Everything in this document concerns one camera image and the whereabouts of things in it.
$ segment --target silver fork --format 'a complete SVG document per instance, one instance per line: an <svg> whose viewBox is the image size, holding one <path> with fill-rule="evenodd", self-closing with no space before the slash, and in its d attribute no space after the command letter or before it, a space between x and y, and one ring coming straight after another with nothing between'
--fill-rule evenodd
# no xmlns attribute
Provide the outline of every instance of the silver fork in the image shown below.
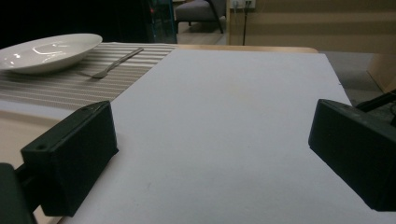
<svg viewBox="0 0 396 224"><path fill-rule="evenodd" d="M128 60L129 58L133 57L134 55L138 54L140 51L142 51L142 48L138 48L134 51L132 51L131 53L126 54L125 56L123 56L122 58L119 58L118 60L116 60L114 63L112 63L111 65L109 65L107 68L105 68L103 71L100 71L94 75L89 75L83 72L76 72L77 74L84 76L84 77L93 77L93 78L102 78L107 76L108 71L110 71L111 69L115 68L117 65L119 65L120 63L125 62L126 60Z"/></svg>

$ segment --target chair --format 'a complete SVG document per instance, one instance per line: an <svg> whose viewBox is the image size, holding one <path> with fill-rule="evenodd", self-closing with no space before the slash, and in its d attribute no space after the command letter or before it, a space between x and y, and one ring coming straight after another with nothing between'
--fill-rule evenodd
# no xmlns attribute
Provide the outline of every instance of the chair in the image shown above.
<svg viewBox="0 0 396 224"><path fill-rule="evenodd" d="M187 21L215 21L223 34L219 18L225 16L226 0L193 0L175 8L175 24L178 33L178 24Z"/></svg>

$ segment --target brown wall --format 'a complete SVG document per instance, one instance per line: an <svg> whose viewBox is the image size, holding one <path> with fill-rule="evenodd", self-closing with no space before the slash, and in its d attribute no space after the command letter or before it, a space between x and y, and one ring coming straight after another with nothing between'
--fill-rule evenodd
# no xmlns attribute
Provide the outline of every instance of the brown wall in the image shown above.
<svg viewBox="0 0 396 224"><path fill-rule="evenodd" d="M227 42L242 45L245 14L227 13ZM245 45L396 53L396 0L257 0Z"/></svg>

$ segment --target white plate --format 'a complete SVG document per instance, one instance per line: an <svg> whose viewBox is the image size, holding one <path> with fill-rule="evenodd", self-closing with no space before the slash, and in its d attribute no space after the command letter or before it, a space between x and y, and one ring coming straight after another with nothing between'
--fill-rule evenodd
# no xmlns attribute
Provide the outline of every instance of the white plate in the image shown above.
<svg viewBox="0 0 396 224"><path fill-rule="evenodd" d="M0 49L0 70L22 74L61 70L81 61L102 40L93 34L57 35Z"/></svg>

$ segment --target striped placemat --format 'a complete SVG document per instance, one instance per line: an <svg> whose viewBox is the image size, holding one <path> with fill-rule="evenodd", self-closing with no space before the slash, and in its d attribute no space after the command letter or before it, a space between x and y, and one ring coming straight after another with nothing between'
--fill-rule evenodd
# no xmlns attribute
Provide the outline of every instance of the striped placemat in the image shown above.
<svg viewBox="0 0 396 224"><path fill-rule="evenodd" d="M102 79L94 74L134 49L144 50L121 63ZM0 71L0 99L76 110L99 101L112 101L169 54L176 45L101 43L80 63L49 75L21 75Z"/></svg>

